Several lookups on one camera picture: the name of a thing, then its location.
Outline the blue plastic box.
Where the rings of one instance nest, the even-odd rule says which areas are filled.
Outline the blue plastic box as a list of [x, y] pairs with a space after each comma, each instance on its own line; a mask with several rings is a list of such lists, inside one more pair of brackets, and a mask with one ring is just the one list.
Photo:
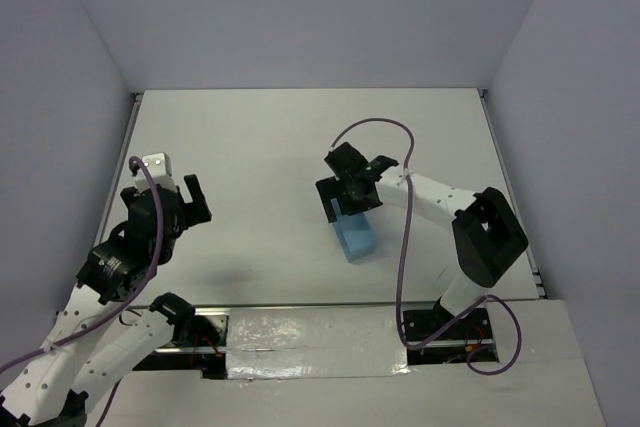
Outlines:
[[356, 263], [373, 254], [378, 239], [366, 215], [346, 215], [336, 199], [331, 200], [336, 219], [331, 223], [348, 263]]

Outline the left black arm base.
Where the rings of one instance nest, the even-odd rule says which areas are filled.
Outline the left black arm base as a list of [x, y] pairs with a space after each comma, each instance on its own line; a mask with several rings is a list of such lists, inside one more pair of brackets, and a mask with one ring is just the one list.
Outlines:
[[226, 314], [197, 314], [192, 326], [176, 343], [169, 342], [156, 349], [134, 371], [192, 371], [204, 379], [226, 379], [228, 323]]

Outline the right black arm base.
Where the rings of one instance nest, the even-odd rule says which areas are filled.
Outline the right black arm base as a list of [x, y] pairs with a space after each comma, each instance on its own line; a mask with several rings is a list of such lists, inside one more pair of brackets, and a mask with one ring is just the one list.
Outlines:
[[[406, 339], [412, 344], [419, 343], [451, 319], [452, 316], [438, 304], [426, 309], [404, 310]], [[484, 307], [476, 308], [457, 321], [423, 349], [406, 349], [407, 363], [409, 366], [464, 364], [468, 354], [481, 346], [485, 349], [473, 356], [473, 363], [498, 361], [491, 321]]]

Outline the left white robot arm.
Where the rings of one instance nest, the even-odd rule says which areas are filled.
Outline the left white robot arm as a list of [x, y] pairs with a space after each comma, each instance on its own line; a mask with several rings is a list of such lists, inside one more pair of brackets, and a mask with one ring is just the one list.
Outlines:
[[169, 176], [151, 189], [143, 177], [122, 190], [128, 217], [96, 245], [77, 275], [67, 306], [22, 372], [1, 392], [4, 426], [83, 426], [100, 397], [153, 350], [219, 341], [216, 327], [173, 293], [158, 296], [110, 344], [97, 345], [140, 293], [151, 272], [167, 263], [176, 240], [212, 215], [196, 175], [184, 178], [185, 201]]

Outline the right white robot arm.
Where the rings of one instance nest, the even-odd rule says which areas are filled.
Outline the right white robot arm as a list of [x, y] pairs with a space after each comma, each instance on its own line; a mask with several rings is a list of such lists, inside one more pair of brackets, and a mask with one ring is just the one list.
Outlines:
[[437, 301], [459, 315], [492, 289], [529, 241], [503, 193], [458, 189], [418, 175], [383, 155], [367, 160], [345, 142], [325, 157], [332, 175], [315, 183], [328, 223], [349, 262], [372, 254], [377, 238], [366, 214], [386, 204], [449, 231], [460, 272]]

